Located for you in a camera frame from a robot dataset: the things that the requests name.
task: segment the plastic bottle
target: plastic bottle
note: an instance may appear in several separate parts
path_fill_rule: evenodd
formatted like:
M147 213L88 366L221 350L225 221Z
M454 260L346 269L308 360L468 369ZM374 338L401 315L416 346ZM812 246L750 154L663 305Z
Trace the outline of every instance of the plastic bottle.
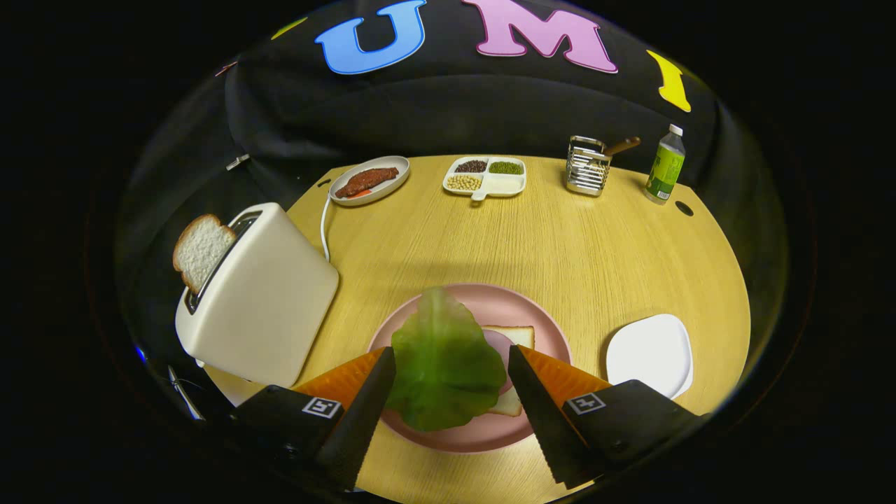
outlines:
M683 132L680 127L669 125L669 134L659 141L657 157L653 160L653 168L644 187L644 195L653 203L666 204L678 180L678 173L685 163L685 144L681 140Z

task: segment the meat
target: meat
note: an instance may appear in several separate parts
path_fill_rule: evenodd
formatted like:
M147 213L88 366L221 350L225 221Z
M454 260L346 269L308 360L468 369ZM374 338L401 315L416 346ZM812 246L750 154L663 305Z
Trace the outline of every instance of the meat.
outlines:
M386 180L398 177L397 168L372 168L355 174L349 179L349 183L336 191L336 197L344 198L354 196L361 191L378 186Z

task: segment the green bottle label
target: green bottle label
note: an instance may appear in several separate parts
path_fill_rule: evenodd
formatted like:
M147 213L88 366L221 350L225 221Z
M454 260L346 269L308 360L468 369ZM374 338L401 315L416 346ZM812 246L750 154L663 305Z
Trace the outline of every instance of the green bottle label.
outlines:
M664 149L661 145L657 149L657 157L653 160L653 169L650 170L650 176L647 178L647 191L659 199L668 199L684 162L685 156Z

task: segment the power cord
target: power cord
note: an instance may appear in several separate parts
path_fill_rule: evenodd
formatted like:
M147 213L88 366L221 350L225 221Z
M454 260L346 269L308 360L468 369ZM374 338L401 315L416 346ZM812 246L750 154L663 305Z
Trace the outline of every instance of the power cord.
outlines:
M321 243L323 244L323 256L327 262L330 262L330 249L327 248L327 237L323 232L323 223L327 219L327 209L330 208L330 191L327 191L327 201L323 204L323 214L321 215Z

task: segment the toaster slot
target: toaster slot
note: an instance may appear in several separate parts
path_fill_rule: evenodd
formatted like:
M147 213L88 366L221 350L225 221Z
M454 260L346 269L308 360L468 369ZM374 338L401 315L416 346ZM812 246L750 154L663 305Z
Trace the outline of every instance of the toaster slot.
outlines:
M252 224L258 220L258 217L262 215L262 211L257 212L248 212L244 213L237 218L237 220L233 223L230 228L233 230L234 234L237 235L237 239L233 240L233 243L230 244L227 251L224 252L224 255L221 256L220 261L215 265L215 269L211 270L211 274L208 278L205 279L205 282L202 283L202 287L199 288L198 294L193 294L193 291L187 290L186 296L184 296L184 304L186 305L187 311L190 312L190 315L196 312L196 309L199 307L199 302L202 301L202 295L205 293L205 290L208 288L209 283L211 283L211 279L215 277L215 274L218 272L218 268L220 268L221 264L224 263L224 260L227 259L227 256L230 254L230 250L233 250L233 247L239 243L239 240L243 238L243 235L246 234L246 231L252 227Z

